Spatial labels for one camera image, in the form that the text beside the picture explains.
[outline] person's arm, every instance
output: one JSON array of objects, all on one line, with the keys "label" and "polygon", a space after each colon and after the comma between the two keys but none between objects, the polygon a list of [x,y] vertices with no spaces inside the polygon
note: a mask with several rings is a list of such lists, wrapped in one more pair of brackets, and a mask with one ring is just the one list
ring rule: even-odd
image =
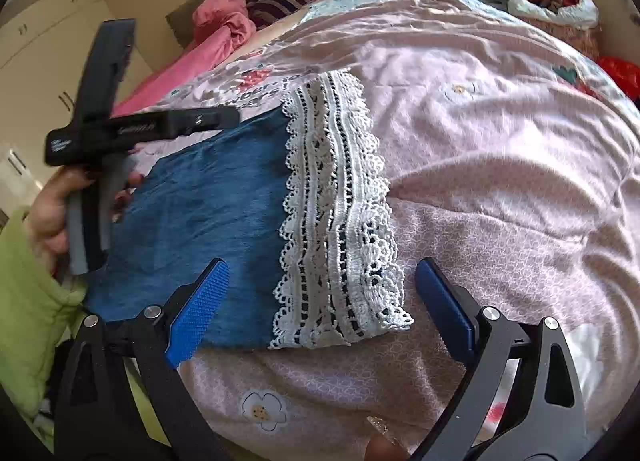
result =
[{"label": "person's arm", "polygon": [[[141,178],[129,179],[135,186]],[[60,285],[52,275],[68,251],[65,199],[91,183],[82,168],[59,170],[0,234],[0,383],[27,422],[38,414],[56,345],[84,299],[81,282]]]}]

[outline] white lace trim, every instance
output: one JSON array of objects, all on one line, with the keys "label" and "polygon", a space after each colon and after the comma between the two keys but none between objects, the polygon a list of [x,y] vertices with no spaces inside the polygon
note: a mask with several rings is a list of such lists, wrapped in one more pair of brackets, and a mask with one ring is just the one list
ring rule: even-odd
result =
[{"label": "white lace trim", "polygon": [[388,181],[362,93],[334,71],[284,99],[291,175],[270,348],[351,345],[414,322],[402,309]]}]

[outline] lime green sweater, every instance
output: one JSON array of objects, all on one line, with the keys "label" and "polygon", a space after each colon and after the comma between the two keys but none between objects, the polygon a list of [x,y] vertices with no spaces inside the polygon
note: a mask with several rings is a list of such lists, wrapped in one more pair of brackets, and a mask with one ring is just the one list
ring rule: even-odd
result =
[{"label": "lime green sweater", "polygon": [[[37,262],[24,235],[26,209],[18,210],[0,234],[0,383],[25,421],[53,451],[53,427],[38,415],[56,345],[78,330],[86,287],[79,281],[58,284]],[[138,377],[129,383],[149,437],[169,444]],[[259,458],[230,442],[238,461]]]}]

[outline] black handheld device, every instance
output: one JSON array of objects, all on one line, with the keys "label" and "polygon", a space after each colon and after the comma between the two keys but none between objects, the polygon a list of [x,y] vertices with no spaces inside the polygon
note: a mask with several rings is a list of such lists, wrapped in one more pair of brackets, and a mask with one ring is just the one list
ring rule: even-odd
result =
[{"label": "black handheld device", "polygon": [[118,84],[129,65],[134,31],[133,19],[100,26],[84,65],[72,120],[50,131],[45,143],[47,165],[83,164],[103,171],[98,181],[67,200],[66,231],[74,275],[98,269],[106,260],[111,205],[133,169],[129,151],[135,144],[233,128],[240,122],[238,110],[227,106],[110,118]]}]

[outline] red plastic bag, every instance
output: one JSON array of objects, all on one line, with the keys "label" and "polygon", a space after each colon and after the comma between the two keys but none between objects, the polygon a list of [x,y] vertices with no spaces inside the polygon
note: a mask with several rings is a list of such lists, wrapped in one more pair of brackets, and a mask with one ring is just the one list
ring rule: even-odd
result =
[{"label": "red plastic bag", "polygon": [[609,73],[618,87],[633,101],[640,97],[640,67],[636,64],[621,58],[605,56],[598,59],[598,66]]}]

